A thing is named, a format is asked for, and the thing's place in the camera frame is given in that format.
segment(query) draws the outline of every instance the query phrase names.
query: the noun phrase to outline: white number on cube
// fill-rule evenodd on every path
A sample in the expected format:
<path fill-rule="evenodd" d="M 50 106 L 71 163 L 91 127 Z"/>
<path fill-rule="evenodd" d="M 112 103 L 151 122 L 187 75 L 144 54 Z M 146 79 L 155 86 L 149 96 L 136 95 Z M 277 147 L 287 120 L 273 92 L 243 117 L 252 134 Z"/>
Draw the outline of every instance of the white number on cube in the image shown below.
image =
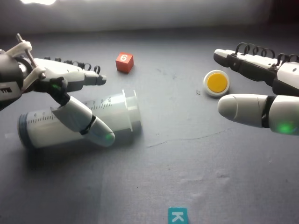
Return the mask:
<path fill-rule="evenodd" d="M 122 55 L 121 56 L 121 61 L 126 61 L 127 57 L 128 57 L 128 55 Z"/>

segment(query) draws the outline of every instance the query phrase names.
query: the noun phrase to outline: round button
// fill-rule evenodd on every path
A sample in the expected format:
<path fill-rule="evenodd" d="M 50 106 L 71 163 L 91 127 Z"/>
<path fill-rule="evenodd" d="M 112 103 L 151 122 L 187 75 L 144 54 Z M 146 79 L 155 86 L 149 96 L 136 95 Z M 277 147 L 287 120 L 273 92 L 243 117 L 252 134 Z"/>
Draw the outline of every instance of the round button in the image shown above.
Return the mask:
<path fill-rule="evenodd" d="M 213 70 L 204 78 L 204 87 L 211 96 L 223 96 L 229 89 L 228 75 L 220 70 Z"/>

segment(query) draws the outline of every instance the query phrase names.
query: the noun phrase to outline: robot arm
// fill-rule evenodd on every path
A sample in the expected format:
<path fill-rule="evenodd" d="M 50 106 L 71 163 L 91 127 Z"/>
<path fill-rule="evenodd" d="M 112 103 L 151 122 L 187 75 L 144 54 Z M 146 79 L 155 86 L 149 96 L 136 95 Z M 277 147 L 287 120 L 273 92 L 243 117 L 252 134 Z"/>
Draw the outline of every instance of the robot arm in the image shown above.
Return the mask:
<path fill-rule="evenodd" d="M 81 90 L 84 85 L 103 85 L 106 77 L 74 65 L 34 59 L 30 54 L 31 44 L 20 35 L 17 39 L 18 45 L 0 54 L 0 110 L 20 98 L 22 93 L 46 92 L 60 104 L 51 110 L 62 124 L 98 145 L 112 145 L 115 139 L 112 130 L 67 93 Z M 28 59 L 17 57 L 23 52 Z"/>
<path fill-rule="evenodd" d="M 265 81 L 278 96 L 231 94 L 218 102 L 219 113 L 234 122 L 270 128 L 281 134 L 299 135 L 299 60 L 281 61 L 258 55 L 218 49 L 214 59 L 254 81 Z"/>

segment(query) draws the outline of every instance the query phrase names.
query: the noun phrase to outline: large plastic syringe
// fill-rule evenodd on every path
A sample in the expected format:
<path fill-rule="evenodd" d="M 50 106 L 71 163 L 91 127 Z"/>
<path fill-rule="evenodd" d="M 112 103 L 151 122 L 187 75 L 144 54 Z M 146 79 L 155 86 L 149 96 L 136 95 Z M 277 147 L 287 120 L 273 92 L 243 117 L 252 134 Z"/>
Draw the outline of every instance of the large plastic syringe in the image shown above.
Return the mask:
<path fill-rule="evenodd" d="M 141 124 L 135 91 L 130 97 L 126 97 L 123 90 L 120 94 L 83 103 L 113 132 L 124 129 L 133 131 L 135 123 Z M 18 133 L 26 148 L 48 147 L 83 138 L 80 133 L 64 126 L 50 109 L 22 114 L 18 121 Z"/>

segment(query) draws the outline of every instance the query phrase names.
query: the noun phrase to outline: red cube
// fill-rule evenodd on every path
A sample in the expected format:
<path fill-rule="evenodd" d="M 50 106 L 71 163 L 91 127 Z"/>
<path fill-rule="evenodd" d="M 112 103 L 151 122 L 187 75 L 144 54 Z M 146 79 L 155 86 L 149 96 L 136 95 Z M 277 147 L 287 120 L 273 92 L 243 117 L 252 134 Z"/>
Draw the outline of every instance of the red cube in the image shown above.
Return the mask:
<path fill-rule="evenodd" d="M 134 65 L 133 55 L 128 53 L 120 53 L 115 62 L 118 71 L 129 73 Z"/>

